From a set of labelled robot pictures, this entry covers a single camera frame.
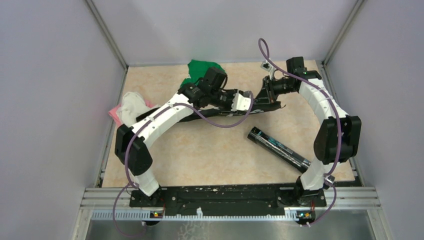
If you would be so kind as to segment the black racket bag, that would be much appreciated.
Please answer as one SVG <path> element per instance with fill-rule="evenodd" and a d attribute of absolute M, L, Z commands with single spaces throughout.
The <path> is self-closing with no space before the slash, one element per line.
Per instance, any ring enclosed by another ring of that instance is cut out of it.
<path fill-rule="evenodd" d="M 272 112 L 276 111 L 278 109 L 282 108 L 281 102 L 277 101 L 277 95 L 274 95 L 272 97 L 268 96 L 268 93 L 266 93 L 265 88 L 263 87 L 258 95 L 254 99 L 254 103 L 252 106 L 252 110 L 250 114 L 259 114 L 259 113 L 265 113 L 265 112 Z M 139 113 L 135 121 L 138 123 L 141 120 L 143 120 L 145 117 L 149 116 L 156 110 L 158 110 L 160 107 L 154 107 L 150 110 L 148 110 L 145 113 Z M 234 117 L 234 116 L 242 116 L 245 114 L 244 111 L 230 111 L 230 110 L 224 110 L 224 109 L 216 109 L 216 108 L 210 108 L 210 109 L 200 109 L 199 112 L 204 115 L 206 118 L 211 117 Z"/>

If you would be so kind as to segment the black shuttlecock tube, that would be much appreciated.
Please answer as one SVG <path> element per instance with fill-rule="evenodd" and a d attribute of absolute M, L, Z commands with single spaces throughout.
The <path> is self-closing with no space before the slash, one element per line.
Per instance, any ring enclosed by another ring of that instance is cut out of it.
<path fill-rule="evenodd" d="M 301 156 L 294 150 L 282 144 L 275 138 L 264 133 L 257 127 L 253 127 L 247 135 L 247 138 L 255 144 L 266 149 L 268 152 L 274 154 L 300 173 L 305 173 L 311 165 L 311 162 L 305 157 Z"/>

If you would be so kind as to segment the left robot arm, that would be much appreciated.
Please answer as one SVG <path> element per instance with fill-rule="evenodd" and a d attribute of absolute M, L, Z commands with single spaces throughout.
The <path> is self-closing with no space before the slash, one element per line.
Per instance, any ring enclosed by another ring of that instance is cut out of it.
<path fill-rule="evenodd" d="M 124 166 L 128 186 L 142 192 L 141 200 L 147 206 L 156 206 L 161 198 L 150 154 L 150 147 L 161 135 L 192 115 L 206 120 L 203 108 L 209 105 L 227 112 L 251 110 L 251 93 L 224 89 L 227 80 L 223 70 L 209 67 L 204 76 L 183 84 L 165 104 L 147 112 L 140 121 L 117 128 L 114 154 Z"/>

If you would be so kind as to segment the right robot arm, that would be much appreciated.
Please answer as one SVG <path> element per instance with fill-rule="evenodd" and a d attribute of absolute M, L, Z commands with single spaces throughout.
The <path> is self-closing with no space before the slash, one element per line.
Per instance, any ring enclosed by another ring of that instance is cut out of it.
<path fill-rule="evenodd" d="M 299 93 L 317 117 L 320 128 L 313 143 L 314 160 L 300 178 L 300 188 L 293 192 L 299 206 L 307 206 L 314 198 L 312 191 L 322 189 L 339 164 L 354 157 L 359 148 L 362 122 L 343 110 L 326 89 L 316 70 L 307 70 L 302 57 L 286 61 L 286 78 L 274 80 L 276 94 Z"/>

